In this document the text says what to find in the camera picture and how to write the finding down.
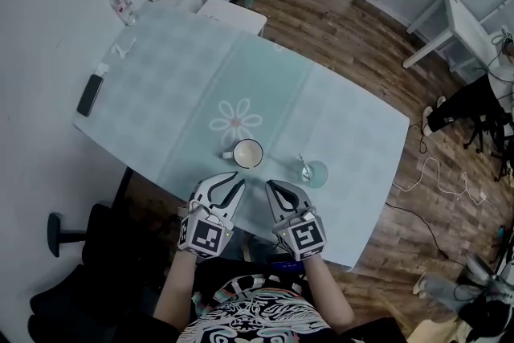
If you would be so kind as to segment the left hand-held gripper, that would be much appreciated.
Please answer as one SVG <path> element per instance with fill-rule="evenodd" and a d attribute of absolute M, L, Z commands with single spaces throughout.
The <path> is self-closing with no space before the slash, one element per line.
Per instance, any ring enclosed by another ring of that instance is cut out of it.
<path fill-rule="evenodd" d="M 186 205 L 179 209 L 182 218 L 177 248 L 202 258 L 219 256 L 232 234 L 232 218 L 246 189 L 246 180 L 236 183 L 219 203 L 212 199 L 218 186 L 233 180 L 237 171 L 216 174 L 200 181 Z"/>

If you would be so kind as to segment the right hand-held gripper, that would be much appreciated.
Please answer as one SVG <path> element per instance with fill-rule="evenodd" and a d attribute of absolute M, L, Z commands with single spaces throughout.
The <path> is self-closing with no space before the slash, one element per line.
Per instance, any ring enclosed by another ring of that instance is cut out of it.
<path fill-rule="evenodd" d="M 266 181 L 265 190 L 274 220 L 282 221 L 272 230 L 279 245 L 295 261 L 320 254 L 326 244 L 326 235 L 321 218 L 305 191 L 280 180 Z M 301 206 L 307 208 L 297 212 Z M 297 213 L 285 219 L 286 212 Z"/>

